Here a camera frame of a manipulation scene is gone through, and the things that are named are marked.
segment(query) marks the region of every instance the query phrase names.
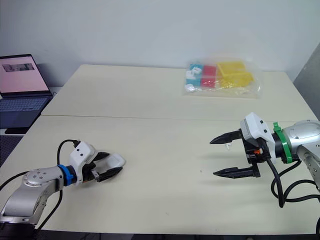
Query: blue ring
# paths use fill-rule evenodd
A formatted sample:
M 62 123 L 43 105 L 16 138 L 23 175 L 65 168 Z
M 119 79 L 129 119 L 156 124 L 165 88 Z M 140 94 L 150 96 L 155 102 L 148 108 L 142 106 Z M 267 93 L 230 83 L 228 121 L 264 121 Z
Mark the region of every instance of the blue ring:
M 72 183 L 72 179 L 74 178 L 74 176 L 69 172 L 69 169 L 67 167 L 65 167 L 64 165 L 57 165 L 59 168 L 61 168 L 62 171 L 64 171 L 65 173 L 65 179 L 66 179 L 66 185 L 65 186 L 69 186 Z

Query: red block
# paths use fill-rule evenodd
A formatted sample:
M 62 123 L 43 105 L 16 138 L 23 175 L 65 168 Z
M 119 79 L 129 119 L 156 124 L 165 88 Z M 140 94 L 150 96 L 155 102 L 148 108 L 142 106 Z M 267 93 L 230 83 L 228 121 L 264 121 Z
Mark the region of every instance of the red block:
M 216 66 L 204 65 L 201 78 L 201 87 L 214 88 L 216 85 L 216 73 Z

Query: green ring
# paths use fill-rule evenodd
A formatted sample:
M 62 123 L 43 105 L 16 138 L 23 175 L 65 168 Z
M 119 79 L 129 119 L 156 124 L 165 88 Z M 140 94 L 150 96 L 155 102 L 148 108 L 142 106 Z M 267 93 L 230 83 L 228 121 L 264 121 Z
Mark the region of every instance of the green ring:
M 278 135 L 278 137 L 282 143 L 282 147 L 283 147 L 284 154 L 286 157 L 286 163 L 291 164 L 292 163 L 292 155 L 291 155 L 287 140 L 285 138 L 285 135 L 282 133 L 281 127 L 279 127 L 277 122 L 274 122 L 273 126 L 274 126 L 273 131 Z

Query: laptop screen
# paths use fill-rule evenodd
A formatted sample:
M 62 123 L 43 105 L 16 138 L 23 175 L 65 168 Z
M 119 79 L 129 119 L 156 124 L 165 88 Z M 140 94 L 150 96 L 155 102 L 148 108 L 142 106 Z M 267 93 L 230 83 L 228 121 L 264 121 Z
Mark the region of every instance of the laptop screen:
M 0 57 L 0 93 L 49 91 L 30 54 Z

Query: laptop keyboard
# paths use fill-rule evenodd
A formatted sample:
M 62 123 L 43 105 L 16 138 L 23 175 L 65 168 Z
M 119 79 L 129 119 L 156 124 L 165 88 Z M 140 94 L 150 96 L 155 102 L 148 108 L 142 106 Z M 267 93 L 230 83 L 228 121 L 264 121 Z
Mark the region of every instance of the laptop keyboard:
M 2 99 L 0 101 L 0 112 L 20 112 L 39 110 L 47 98 L 21 98 L 21 99 Z

